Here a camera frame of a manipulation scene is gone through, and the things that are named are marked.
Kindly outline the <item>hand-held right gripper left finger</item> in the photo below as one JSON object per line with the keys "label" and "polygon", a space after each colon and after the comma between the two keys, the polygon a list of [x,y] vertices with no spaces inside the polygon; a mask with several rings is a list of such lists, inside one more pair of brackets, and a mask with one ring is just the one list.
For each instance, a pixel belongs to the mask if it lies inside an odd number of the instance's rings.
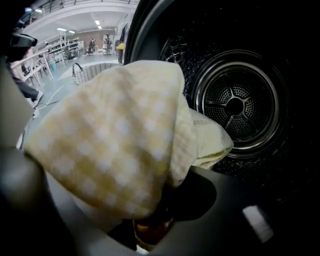
{"label": "hand-held right gripper left finger", "polygon": [[98,210],[67,191],[45,173],[54,206],[69,229],[79,256],[138,256],[135,250],[108,235],[121,220]]}

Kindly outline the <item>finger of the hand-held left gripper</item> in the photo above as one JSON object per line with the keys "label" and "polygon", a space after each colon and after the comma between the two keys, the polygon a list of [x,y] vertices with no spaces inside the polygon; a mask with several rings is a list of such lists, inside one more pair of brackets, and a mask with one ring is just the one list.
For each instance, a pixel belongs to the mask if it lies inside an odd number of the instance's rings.
{"label": "finger of the hand-held left gripper", "polygon": [[35,47],[38,40],[27,34],[13,33],[10,39],[10,45],[17,48]]}

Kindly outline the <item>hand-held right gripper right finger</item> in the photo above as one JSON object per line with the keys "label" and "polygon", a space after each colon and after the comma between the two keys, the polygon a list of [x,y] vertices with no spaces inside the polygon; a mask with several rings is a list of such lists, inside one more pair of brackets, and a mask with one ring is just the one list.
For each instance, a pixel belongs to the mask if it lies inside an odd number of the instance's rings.
{"label": "hand-held right gripper right finger", "polygon": [[244,182],[191,167],[172,199],[173,225],[151,256],[282,256],[288,227]]}

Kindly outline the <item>white woven laundry basket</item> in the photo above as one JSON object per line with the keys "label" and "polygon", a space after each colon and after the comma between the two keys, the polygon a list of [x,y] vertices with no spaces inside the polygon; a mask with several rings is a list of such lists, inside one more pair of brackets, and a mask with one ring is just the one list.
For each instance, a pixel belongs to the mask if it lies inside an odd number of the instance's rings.
{"label": "white woven laundry basket", "polygon": [[74,63],[72,65],[72,78],[73,83],[77,86],[86,83],[96,77],[98,74],[104,70],[122,66],[119,63],[97,63],[89,66],[81,66],[79,63]]}

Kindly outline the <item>pale yellow checked clothes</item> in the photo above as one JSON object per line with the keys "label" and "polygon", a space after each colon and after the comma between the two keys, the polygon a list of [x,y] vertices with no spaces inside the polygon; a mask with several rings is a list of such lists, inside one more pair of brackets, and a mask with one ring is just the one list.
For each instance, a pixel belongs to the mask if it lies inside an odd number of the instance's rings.
{"label": "pale yellow checked clothes", "polygon": [[176,63],[106,69],[54,106],[24,150],[95,212],[129,221],[151,250],[174,223],[173,197],[192,166],[210,169],[234,142],[191,109]]}

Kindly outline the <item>black washing machine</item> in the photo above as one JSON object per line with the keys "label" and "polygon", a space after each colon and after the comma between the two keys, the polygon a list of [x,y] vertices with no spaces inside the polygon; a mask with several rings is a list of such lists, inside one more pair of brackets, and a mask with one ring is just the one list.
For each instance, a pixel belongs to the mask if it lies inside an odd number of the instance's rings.
{"label": "black washing machine", "polygon": [[124,62],[182,69],[234,146],[214,166],[287,211],[320,212],[320,0],[128,0]]}

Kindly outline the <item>white shelving rack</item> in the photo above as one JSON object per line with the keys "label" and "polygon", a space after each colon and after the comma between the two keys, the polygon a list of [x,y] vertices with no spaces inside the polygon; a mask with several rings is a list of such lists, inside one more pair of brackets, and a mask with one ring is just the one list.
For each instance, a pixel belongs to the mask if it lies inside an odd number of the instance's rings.
{"label": "white shelving rack", "polygon": [[79,37],[67,38],[65,32],[61,32],[59,40],[53,43],[48,50],[49,62],[65,64],[65,61],[70,61],[81,57],[84,54],[84,41]]}

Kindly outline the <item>person's black trousers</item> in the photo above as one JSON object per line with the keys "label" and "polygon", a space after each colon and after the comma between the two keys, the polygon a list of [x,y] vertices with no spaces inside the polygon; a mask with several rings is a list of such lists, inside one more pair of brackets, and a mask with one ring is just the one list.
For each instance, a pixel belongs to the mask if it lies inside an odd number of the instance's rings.
{"label": "person's black trousers", "polygon": [[19,78],[14,76],[12,78],[25,98],[31,99],[33,102],[38,98],[39,92],[36,89],[30,87]]}

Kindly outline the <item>person's left shoe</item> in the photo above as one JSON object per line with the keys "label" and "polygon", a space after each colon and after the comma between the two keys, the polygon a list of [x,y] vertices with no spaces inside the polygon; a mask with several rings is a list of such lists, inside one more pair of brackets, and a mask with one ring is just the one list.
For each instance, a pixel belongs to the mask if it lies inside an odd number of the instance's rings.
{"label": "person's left shoe", "polygon": [[32,107],[33,108],[36,108],[38,106],[38,104],[39,104],[40,100],[42,99],[43,95],[44,95],[43,92],[39,90],[36,99],[32,102]]}

